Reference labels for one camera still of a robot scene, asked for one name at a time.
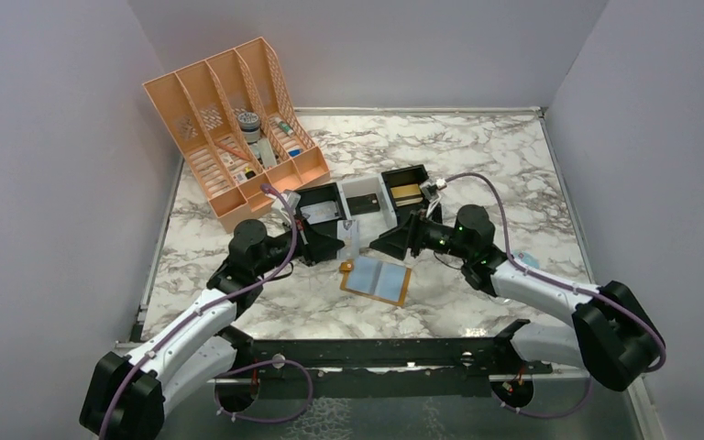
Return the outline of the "white silver card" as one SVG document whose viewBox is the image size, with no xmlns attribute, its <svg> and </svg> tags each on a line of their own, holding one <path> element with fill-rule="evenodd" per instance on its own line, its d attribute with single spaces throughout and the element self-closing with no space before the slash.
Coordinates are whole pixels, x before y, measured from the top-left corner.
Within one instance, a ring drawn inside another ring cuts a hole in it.
<svg viewBox="0 0 704 440">
<path fill-rule="evenodd" d="M 310 225 L 337 221 L 341 217 L 336 203 L 332 201 L 305 205 L 300 211 Z"/>
</svg>

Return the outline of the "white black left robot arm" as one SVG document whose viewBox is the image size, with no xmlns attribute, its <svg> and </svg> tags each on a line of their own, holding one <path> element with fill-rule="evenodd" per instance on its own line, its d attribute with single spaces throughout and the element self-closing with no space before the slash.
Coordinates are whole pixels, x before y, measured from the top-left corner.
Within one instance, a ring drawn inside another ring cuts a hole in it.
<svg viewBox="0 0 704 440">
<path fill-rule="evenodd" d="M 280 236 L 270 236 L 259 220 L 239 223 L 228 257 L 188 309 L 126 354 L 110 351 L 100 358 L 80 425 L 101 439 L 154 439 L 175 406 L 209 379 L 276 365 L 297 369 L 305 377 L 305 402 L 312 403 L 314 379 L 306 366 L 292 359 L 255 361 L 247 352 L 248 341 L 222 336 L 311 243 L 303 219 L 295 214 Z"/>
</svg>

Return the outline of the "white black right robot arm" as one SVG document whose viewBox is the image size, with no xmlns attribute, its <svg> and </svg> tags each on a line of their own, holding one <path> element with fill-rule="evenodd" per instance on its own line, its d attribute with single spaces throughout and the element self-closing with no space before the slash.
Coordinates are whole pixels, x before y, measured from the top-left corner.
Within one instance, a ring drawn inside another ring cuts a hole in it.
<svg viewBox="0 0 704 440">
<path fill-rule="evenodd" d="M 470 204 L 460 208 L 453 226 L 413 212 L 370 246 L 396 259 L 416 257 L 424 249 L 459 258 L 473 290 L 557 319 L 557 325 L 529 323 L 514 331 L 511 347 L 522 360 L 583 368 L 605 388 L 624 391 L 664 359 L 662 337 L 626 285 L 553 278 L 498 248 L 494 236 L 486 209 Z"/>
</svg>

